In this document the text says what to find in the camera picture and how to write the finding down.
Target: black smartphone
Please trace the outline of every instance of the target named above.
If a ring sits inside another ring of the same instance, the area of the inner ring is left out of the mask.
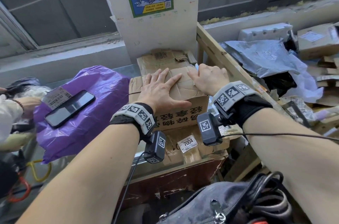
[[[45,116],[45,120],[53,128],[62,126],[67,120],[78,114],[83,108],[95,100],[95,96],[82,90],[62,105]]]

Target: black cable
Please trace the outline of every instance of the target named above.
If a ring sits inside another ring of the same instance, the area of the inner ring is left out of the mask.
[[[233,135],[262,135],[262,136],[265,136],[265,135],[266,136],[293,135],[293,136],[306,136],[306,137],[322,138],[322,139],[328,139],[328,140],[339,142],[339,138],[321,136],[321,135],[296,134],[296,133],[233,133],[233,134],[223,135],[222,137],[233,136]]]
[[[122,198],[121,198],[121,202],[120,202],[119,208],[118,208],[118,210],[117,210],[117,213],[115,214],[115,217],[114,217],[114,219],[113,219],[113,221],[112,221],[112,224],[115,224],[116,221],[117,221],[117,219],[118,219],[118,215],[119,215],[119,212],[120,212],[122,203],[123,203],[123,201],[124,201],[124,199],[125,199],[125,196],[126,196],[127,188],[128,188],[128,186],[129,186],[130,180],[132,179],[133,173],[134,173],[134,171],[135,171],[135,169],[136,169],[136,167],[137,167],[137,165],[138,165],[138,162],[140,161],[142,155],[144,155],[144,152],[143,152],[142,154],[140,154],[140,156],[139,156],[137,162],[135,163],[135,165],[134,165],[134,167],[133,167],[132,173],[131,173],[130,176],[129,176],[129,180],[127,181],[127,185],[126,185],[126,189],[125,189],[124,195],[123,195]]]

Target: zipper pull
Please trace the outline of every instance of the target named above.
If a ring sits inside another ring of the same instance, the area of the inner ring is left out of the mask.
[[[224,211],[222,210],[219,201],[212,199],[210,202],[210,207],[211,207],[212,212],[214,213],[214,218],[215,218],[214,223],[215,224],[225,223],[226,215]]]

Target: person's hand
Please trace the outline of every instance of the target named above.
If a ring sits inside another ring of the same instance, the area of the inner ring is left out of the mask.
[[[191,70],[187,74],[200,91],[211,96],[230,82],[225,68],[211,67],[203,63],[199,65],[199,71]]]
[[[16,101],[22,104],[23,106],[23,115],[24,119],[32,119],[34,108],[41,104],[40,97],[22,97],[16,98]]]
[[[192,106],[191,102],[176,101],[169,97],[169,90],[181,78],[182,74],[175,75],[164,83],[168,71],[168,68],[163,72],[161,72],[161,69],[158,69],[154,74],[148,74],[141,88],[137,102],[143,102],[149,105],[154,113],[172,108],[187,108]]]

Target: white sleeve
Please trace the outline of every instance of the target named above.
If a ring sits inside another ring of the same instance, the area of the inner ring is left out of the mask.
[[[12,100],[6,100],[5,95],[0,96],[0,144],[11,133],[12,124],[23,114],[23,109]]]

